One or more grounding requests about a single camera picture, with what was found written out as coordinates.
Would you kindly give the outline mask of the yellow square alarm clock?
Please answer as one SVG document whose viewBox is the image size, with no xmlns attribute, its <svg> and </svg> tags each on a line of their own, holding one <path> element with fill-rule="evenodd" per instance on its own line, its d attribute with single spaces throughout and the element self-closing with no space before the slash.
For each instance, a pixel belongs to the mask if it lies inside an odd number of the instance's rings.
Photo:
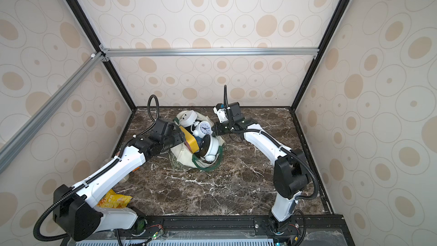
<svg viewBox="0 0 437 246">
<path fill-rule="evenodd" d="M 179 128 L 185 135 L 185 142 L 184 142 L 185 146 L 189 149 L 191 153 L 197 153 L 200 150 L 200 148 L 196 138 L 183 126 L 180 126 Z"/>
</svg>

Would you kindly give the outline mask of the white clock black back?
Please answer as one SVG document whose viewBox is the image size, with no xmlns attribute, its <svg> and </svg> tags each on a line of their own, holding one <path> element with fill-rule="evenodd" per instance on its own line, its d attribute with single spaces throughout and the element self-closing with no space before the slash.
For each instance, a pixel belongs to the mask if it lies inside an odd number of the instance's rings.
<svg viewBox="0 0 437 246">
<path fill-rule="evenodd" d="M 213 163 L 217 157 L 219 147 L 219 140 L 216 137 L 212 137 L 211 135 L 207 134 L 202 139 L 199 157 L 208 163 Z"/>
</svg>

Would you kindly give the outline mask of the small white round clock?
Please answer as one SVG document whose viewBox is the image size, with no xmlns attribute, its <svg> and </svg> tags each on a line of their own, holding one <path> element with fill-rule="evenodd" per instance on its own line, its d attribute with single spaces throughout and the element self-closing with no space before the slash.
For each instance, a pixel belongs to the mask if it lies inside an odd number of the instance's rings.
<svg viewBox="0 0 437 246">
<path fill-rule="evenodd" d="M 206 135 L 212 135 L 212 127 L 208 121 L 196 121 L 192 125 L 192 134 L 204 138 Z"/>
</svg>

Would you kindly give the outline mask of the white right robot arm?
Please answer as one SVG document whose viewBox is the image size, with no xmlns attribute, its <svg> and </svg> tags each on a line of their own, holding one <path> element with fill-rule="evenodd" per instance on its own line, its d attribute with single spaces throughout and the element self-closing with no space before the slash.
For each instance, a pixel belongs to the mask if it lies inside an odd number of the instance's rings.
<svg viewBox="0 0 437 246">
<path fill-rule="evenodd" d="M 236 134 L 254 145 L 274 166 L 273 183 L 277 192 L 269 214 L 270 229 L 283 233 L 300 200 L 313 200 L 319 194 L 319 182 L 307 163 L 305 153 L 280 143 L 256 120 L 245 118 L 238 102 L 228 101 L 224 86 L 224 101 L 214 107 L 218 122 L 212 128 L 214 136 Z"/>
</svg>

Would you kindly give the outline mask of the cream canvas tote bag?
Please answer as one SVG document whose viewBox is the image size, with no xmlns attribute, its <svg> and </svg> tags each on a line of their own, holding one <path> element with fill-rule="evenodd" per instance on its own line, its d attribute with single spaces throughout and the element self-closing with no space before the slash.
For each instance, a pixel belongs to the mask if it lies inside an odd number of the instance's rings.
<svg viewBox="0 0 437 246">
<path fill-rule="evenodd" d="M 179 114 L 176 115 L 176 117 L 174 118 L 174 123 L 177 126 L 181 126 L 179 124 L 179 118 L 182 116 L 183 113 L 185 113 L 188 110 L 183 110 L 181 111 Z M 208 121 L 209 124 L 213 125 L 211 119 L 205 115 L 202 115 L 201 113 L 195 111 L 198 114 L 198 118 L 196 119 L 196 121 Z M 186 127 L 186 130 L 188 130 L 191 134 L 192 134 L 192 126 L 190 127 Z M 224 152 L 224 145 L 225 145 L 225 141 L 223 140 L 222 137 L 220 136 L 213 136 L 212 137 L 216 137 L 219 140 L 220 143 L 220 147 L 218 148 L 218 152 L 217 152 L 217 157 L 215 159 L 215 161 L 213 163 L 208 163 L 206 162 L 204 159 L 199 157 L 199 152 L 197 153 L 191 153 L 189 151 L 189 149 L 185 146 L 184 143 L 181 143 L 180 145 L 171 148 L 171 152 L 173 154 L 173 156 L 176 158 L 176 161 L 186 167 L 192 168 L 192 169 L 199 169 L 202 170 L 204 172 L 211 172 L 213 170 L 215 170 L 216 168 L 218 168 L 218 166 L 220 166 L 222 160 L 223 160 L 223 152 Z M 195 137 L 199 148 L 201 147 L 201 142 L 202 142 L 202 138 L 199 137 Z"/>
</svg>

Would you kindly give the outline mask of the white square orange-number clock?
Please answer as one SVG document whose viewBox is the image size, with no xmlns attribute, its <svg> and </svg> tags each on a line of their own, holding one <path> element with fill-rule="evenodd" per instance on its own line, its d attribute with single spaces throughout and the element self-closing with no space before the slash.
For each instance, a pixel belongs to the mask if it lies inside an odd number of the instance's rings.
<svg viewBox="0 0 437 246">
<path fill-rule="evenodd" d="M 190 127 L 196 122 L 197 118 L 198 114 L 194 110 L 188 110 L 179 118 L 179 124 L 184 128 Z"/>
</svg>

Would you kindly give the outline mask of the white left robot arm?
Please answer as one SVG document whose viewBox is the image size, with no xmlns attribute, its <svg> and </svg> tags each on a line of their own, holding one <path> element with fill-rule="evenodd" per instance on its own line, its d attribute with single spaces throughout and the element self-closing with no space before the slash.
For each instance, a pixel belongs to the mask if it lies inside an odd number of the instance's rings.
<svg viewBox="0 0 437 246">
<path fill-rule="evenodd" d="M 142 235 L 147 221 L 137 210 L 102 208 L 98 203 L 129 173 L 184 142 L 185 134 L 175 122 L 154 117 L 149 128 L 133 136 L 97 172 L 71 187 L 62 185 L 55 190 L 53 204 L 34 225 L 34 238 L 38 241 L 65 238 L 82 241 L 94 233 L 108 230 L 129 230 L 134 235 Z"/>
</svg>

